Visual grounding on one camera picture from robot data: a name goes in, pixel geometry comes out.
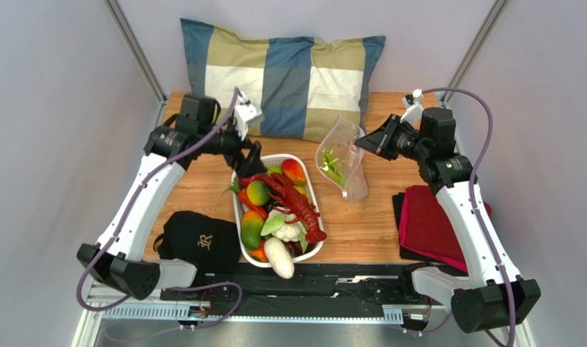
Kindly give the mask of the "yellow green lemon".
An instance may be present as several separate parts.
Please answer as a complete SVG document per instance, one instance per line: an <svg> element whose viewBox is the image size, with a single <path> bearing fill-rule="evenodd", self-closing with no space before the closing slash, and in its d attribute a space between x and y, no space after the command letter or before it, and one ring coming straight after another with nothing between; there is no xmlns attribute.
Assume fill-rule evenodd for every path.
<svg viewBox="0 0 587 347"><path fill-rule="evenodd" d="M267 185L260 180L252 181L247 186L247 197L255 206L266 205L271 200Z"/></svg>

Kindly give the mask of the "clear pink zip top bag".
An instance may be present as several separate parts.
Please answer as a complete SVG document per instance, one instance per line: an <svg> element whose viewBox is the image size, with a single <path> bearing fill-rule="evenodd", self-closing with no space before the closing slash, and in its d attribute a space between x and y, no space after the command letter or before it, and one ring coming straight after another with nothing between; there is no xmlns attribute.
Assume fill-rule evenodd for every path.
<svg viewBox="0 0 587 347"><path fill-rule="evenodd" d="M368 194L362 164L365 151L355 145L365 135L359 125L338 116L315 155L319 172L339 188L342 198L349 203Z"/></svg>

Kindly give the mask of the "green celery stalk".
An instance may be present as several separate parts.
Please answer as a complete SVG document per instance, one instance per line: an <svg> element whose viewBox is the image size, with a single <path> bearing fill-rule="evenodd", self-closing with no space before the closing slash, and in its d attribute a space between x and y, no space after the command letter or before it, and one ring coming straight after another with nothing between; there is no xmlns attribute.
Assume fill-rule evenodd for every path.
<svg viewBox="0 0 587 347"><path fill-rule="evenodd" d="M342 145L327 142L319 152L319 169L339 187L346 187L347 150Z"/></svg>

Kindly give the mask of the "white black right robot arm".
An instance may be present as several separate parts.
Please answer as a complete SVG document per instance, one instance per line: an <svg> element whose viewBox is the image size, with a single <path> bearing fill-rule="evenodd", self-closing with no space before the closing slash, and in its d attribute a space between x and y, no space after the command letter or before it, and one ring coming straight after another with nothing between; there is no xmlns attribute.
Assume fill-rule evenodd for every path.
<svg viewBox="0 0 587 347"><path fill-rule="evenodd" d="M429 263L403 271L415 296L447 306L465 333L513 329L541 297L536 280L524 279L494 231L474 166L455 151L456 121L452 111L427 108L415 129L406 117L390 116L355 146L387 160L402 156L417 162L420 177L445 211L463 252L468 278L461 280Z"/></svg>

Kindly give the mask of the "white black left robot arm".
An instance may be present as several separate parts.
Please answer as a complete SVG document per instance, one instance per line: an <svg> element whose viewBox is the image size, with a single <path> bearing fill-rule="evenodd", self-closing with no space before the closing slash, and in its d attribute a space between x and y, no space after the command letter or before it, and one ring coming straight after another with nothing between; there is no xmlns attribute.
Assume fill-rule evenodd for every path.
<svg viewBox="0 0 587 347"><path fill-rule="evenodd" d="M202 154L222 155L240 178L266 171L261 144L248 137L264 118L259 103L239 89L225 110L211 97L183 97L180 111L149 134L134 183L107 229L77 251L85 269L76 289L81 305L87 305L82 286L88 276L123 293L124 299L143 300L157 289L191 286L196 265L144 260L148 236L171 191Z"/></svg>

